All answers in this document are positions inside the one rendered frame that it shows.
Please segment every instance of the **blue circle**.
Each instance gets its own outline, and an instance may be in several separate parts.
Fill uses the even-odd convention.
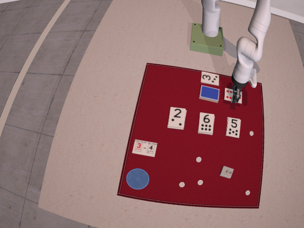
[[[127,174],[128,185],[136,190],[147,187],[149,180],[148,173],[142,169],[133,169]]]

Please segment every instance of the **table surface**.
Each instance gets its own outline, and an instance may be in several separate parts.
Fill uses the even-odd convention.
[[[75,75],[39,207],[95,227],[300,227],[304,222],[304,70],[287,19],[272,15],[261,60],[265,153],[259,209],[198,208],[117,196],[147,63],[231,75],[253,9],[218,2],[223,56],[190,51],[200,0],[113,0]]]

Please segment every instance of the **red cloth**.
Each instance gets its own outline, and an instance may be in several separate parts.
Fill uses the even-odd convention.
[[[204,84],[220,89],[219,101],[214,103],[199,99],[200,79],[200,70],[147,63],[117,195],[185,206],[259,207],[264,155],[262,84],[256,88],[248,84],[242,89],[242,104],[233,104],[224,100],[225,88],[232,88],[231,76],[219,75],[219,86]],[[184,130],[167,127],[170,107],[187,109]],[[200,112],[215,115],[213,135],[198,133]],[[227,117],[241,120],[239,138],[226,136]],[[135,139],[156,142],[155,157],[132,153]],[[223,166],[234,169],[230,179],[220,176]],[[142,190],[132,189],[126,181],[128,172],[136,168],[150,177]]]

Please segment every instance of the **card with red dots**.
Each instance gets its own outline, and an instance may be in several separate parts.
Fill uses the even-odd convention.
[[[219,75],[202,71],[200,82],[218,86],[219,85]]]
[[[227,117],[226,136],[239,138],[240,129],[241,129],[240,119]]]
[[[168,128],[184,130],[187,110],[170,107]]]
[[[199,113],[199,134],[213,135],[214,114]]]
[[[231,101],[232,96],[233,96],[233,91],[232,91],[232,89],[225,88],[224,100],[225,100],[225,101]],[[239,104],[242,103],[242,98],[243,98],[243,97],[242,97],[242,91],[241,91],[241,97],[240,97],[240,99],[239,99],[239,101],[238,101]]]

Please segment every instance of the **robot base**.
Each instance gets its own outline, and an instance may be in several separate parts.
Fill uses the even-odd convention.
[[[202,24],[192,23],[190,50],[223,56],[223,28],[219,27],[218,35],[216,37],[207,37],[202,32]]]

